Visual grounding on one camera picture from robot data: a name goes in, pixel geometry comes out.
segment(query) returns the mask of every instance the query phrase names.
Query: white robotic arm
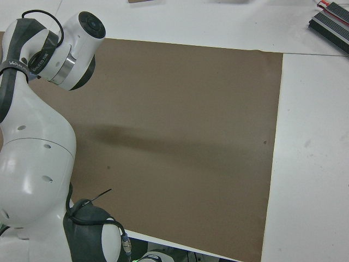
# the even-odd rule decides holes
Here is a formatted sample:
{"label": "white robotic arm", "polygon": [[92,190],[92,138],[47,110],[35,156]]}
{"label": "white robotic arm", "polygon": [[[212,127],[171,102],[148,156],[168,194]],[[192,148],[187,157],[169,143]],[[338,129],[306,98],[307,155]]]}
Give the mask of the white robotic arm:
{"label": "white robotic arm", "polygon": [[[130,255],[123,227],[86,199],[69,206],[74,131],[28,86],[29,72],[66,90],[84,85],[104,26],[81,12],[61,27],[58,42],[37,20],[24,18],[26,13],[8,27],[2,43],[0,222],[10,229],[0,232],[0,261],[116,261],[121,242]],[[14,236],[26,241],[27,257],[9,251]]]}

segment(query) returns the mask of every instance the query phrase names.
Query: brown mat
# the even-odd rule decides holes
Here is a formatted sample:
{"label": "brown mat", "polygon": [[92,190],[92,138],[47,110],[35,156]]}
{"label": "brown mat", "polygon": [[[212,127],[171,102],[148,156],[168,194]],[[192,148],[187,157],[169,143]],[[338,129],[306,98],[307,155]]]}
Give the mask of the brown mat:
{"label": "brown mat", "polygon": [[282,54],[106,39],[90,82],[31,86],[77,137],[73,200],[132,231],[260,261]]}

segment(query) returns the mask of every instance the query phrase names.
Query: black joint cap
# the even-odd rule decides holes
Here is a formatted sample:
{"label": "black joint cap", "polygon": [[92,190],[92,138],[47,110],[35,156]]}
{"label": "black joint cap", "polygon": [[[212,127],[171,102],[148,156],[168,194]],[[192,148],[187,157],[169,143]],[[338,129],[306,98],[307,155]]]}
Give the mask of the black joint cap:
{"label": "black joint cap", "polygon": [[79,22],[81,27],[92,37],[105,37],[105,28],[103,23],[93,14],[89,12],[79,13]]}

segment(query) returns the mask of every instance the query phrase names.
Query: white table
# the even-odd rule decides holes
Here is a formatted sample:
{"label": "white table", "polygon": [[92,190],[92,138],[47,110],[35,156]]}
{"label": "white table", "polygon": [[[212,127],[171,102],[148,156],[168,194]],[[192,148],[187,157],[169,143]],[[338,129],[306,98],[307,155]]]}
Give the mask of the white table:
{"label": "white table", "polygon": [[28,9],[91,11],[108,38],[285,53],[262,262],[349,261],[349,58],[308,29],[316,0],[12,0],[0,30]]}

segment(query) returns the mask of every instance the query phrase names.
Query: velcro strap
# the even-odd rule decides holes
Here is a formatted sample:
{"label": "velcro strap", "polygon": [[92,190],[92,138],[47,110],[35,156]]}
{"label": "velcro strap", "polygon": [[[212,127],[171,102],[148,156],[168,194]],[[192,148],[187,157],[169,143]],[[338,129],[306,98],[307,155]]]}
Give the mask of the velcro strap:
{"label": "velcro strap", "polygon": [[0,65],[0,75],[2,75],[2,73],[8,68],[13,68],[13,69],[16,69],[18,71],[23,72],[26,75],[27,82],[28,82],[29,68],[27,67],[26,64],[22,63],[19,60],[15,60],[15,59],[6,60],[6,61],[2,62],[2,64]]}

